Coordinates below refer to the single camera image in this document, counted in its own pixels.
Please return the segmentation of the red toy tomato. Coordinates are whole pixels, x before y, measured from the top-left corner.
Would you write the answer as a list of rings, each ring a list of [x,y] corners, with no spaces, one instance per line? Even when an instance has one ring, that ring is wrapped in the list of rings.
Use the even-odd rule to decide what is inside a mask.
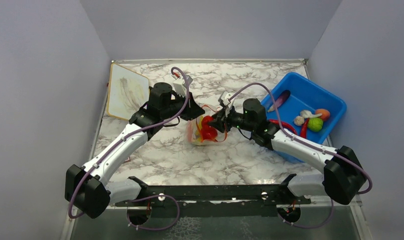
[[[218,136],[217,130],[211,126],[208,125],[208,122],[210,122],[213,118],[210,115],[204,116],[201,121],[201,135],[202,135],[202,140],[207,140],[207,141],[216,141],[216,137]]]

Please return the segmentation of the clear orange zip bag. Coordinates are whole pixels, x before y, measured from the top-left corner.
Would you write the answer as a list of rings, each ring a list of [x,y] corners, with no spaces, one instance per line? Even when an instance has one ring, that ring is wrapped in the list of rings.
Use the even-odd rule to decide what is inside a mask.
[[[213,145],[224,142],[228,133],[219,132],[215,128],[208,125],[208,122],[213,120],[213,114],[216,113],[220,107],[205,104],[202,105],[205,113],[196,119],[190,120],[186,124],[186,139],[187,142],[196,146]]]

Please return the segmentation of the purple toy eggplant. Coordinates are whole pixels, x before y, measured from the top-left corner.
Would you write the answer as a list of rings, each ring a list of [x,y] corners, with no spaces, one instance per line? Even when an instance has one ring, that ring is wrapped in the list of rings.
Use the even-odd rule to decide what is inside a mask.
[[[289,90],[283,91],[279,97],[275,100],[275,103],[271,105],[271,107],[267,110],[268,113],[274,112],[276,109],[278,109],[283,103],[287,101],[287,99],[290,97],[291,92]]]

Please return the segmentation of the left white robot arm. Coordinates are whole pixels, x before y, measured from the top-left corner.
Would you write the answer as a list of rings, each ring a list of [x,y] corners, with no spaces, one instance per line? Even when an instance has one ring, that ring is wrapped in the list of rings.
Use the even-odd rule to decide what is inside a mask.
[[[131,116],[108,147],[83,165],[73,164],[67,169],[64,198],[68,201],[69,218],[87,215],[94,219],[108,205],[124,200],[137,206],[145,203],[147,192],[137,182],[113,184],[109,180],[129,156],[168,122],[176,118],[193,120],[204,112],[195,102],[188,80],[179,80],[174,85],[156,83],[150,89],[148,101]]]

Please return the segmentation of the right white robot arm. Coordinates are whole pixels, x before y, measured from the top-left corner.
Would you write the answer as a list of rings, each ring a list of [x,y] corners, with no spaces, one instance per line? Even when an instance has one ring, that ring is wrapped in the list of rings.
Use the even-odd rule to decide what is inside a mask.
[[[287,177],[278,190],[282,202],[289,204],[302,196],[328,196],[339,204],[348,205],[359,193],[367,178],[351,148],[320,145],[281,129],[277,122],[267,119],[265,108],[255,98],[245,100],[243,110],[239,113],[234,107],[224,106],[207,125],[221,133],[231,128],[248,131],[259,146],[288,154],[319,171],[319,174]]]

